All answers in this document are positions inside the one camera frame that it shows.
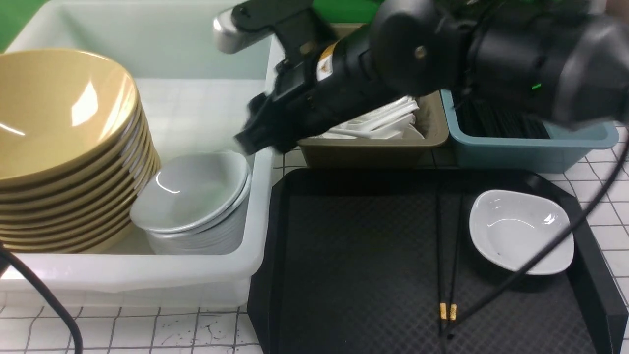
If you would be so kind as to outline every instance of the robotic arm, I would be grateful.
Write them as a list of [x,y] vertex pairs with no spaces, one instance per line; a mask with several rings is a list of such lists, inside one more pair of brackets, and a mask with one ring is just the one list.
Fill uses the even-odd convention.
[[339,40],[312,0],[249,0],[214,20],[235,53],[274,33],[286,51],[270,95],[254,97],[236,138],[286,152],[402,96],[458,91],[571,129],[629,120],[629,26],[605,15],[505,1],[478,21],[433,0],[387,0]]

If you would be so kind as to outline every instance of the black tray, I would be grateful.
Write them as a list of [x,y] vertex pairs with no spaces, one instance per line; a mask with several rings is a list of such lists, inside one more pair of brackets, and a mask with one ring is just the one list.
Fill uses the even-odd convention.
[[[273,190],[265,258],[248,313],[266,354],[438,353],[436,200],[445,260],[460,204],[514,190],[577,200],[522,171],[297,170]],[[448,352],[619,354],[626,307],[588,226],[575,259],[543,292],[512,290],[461,325]],[[493,286],[463,248],[460,311]]]

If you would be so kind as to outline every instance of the blue plastic container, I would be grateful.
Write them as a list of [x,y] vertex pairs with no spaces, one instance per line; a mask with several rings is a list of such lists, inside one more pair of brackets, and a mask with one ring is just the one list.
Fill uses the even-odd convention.
[[618,142],[613,123],[575,132],[544,123],[551,139],[471,137],[459,128],[450,91],[441,91],[441,98],[461,168],[521,168],[537,173],[563,173],[591,150],[611,149]]

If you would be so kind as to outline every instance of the cable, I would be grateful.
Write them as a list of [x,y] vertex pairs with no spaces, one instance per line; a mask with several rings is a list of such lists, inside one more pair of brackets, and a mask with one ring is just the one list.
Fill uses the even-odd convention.
[[65,307],[57,300],[57,298],[53,295],[50,289],[42,282],[41,279],[37,277],[37,275],[28,268],[24,262],[22,262],[18,257],[16,257],[13,253],[9,252],[2,243],[0,243],[0,258],[4,258],[13,268],[15,268],[18,272],[20,272],[26,280],[39,292],[44,300],[50,305],[50,307],[61,317],[61,320],[65,323],[65,325],[70,330],[70,335],[72,336],[72,340],[74,340],[74,353],[82,354],[83,353],[83,337],[81,336],[81,331],[79,326],[77,325],[72,315],[68,313]]
[[485,306],[489,305],[492,301],[496,300],[503,292],[507,291],[515,283],[522,280],[522,278],[526,276],[526,273],[528,273],[528,271],[530,271],[534,266],[536,266],[537,263],[539,263],[542,259],[544,259],[544,257],[548,256],[548,254],[551,253],[561,242],[563,242],[566,238],[568,238],[568,236],[572,232],[574,232],[578,227],[583,225],[583,223],[586,221],[589,214],[594,210],[594,208],[596,208],[598,203],[601,202],[601,200],[603,199],[607,191],[611,188],[612,184],[616,181],[616,178],[618,177],[618,174],[620,173],[620,170],[622,169],[623,164],[625,163],[627,155],[629,155],[629,141],[625,142],[625,146],[623,147],[622,153],[620,154],[620,157],[618,158],[618,162],[616,163],[614,170],[612,170],[609,178],[605,181],[605,184],[598,191],[598,193],[596,194],[592,202],[586,207],[583,213],[579,215],[577,220],[574,223],[571,223],[569,226],[567,226],[558,236],[552,239],[552,241],[550,241],[538,254],[536,254],[533,258],[531,258],[530,261],[526,262],[526,264],[522,266],[520,270],[513,273],[511,276],[509,276],[507,280],[505,280],[501,285],[496,287],[491,293],[485,295],[479,302],[472,305],[468,311],[461,314],[456,322],[450,323],[450,325],[446,328],[445,331],[441,333],[440,336],[442,338],[448,336],[452,332],[453,329],[460,326],[462,323],[464,323],[474,314],[476,314],[477,312],[485,308]]

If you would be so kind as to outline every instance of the white countertop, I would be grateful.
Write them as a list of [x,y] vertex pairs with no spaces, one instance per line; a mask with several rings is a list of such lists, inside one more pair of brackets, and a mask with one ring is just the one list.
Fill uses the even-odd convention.
[[[621,140],[626,128],[618,128]],[[618,148],[593,151],[564,174],[545,174],[580,202],[586,203],[616,162]],[[279,156],[274,180],[305,167],[301,151]],[[448,147],[427,154],[425,168],[452,168]],[[606,200],[588,219],[625,303],[629,299],[629,174],[622,172]],[[246,313],[238,309],[170,309],[157,307],[81,307],[77,318],[85,353],[129,354],[261,354],[262,350]],[[621,354],[629,354],[629,328]],[[70,333],[49,308],[6,307],[0,310],[0,354],[72,353]]]

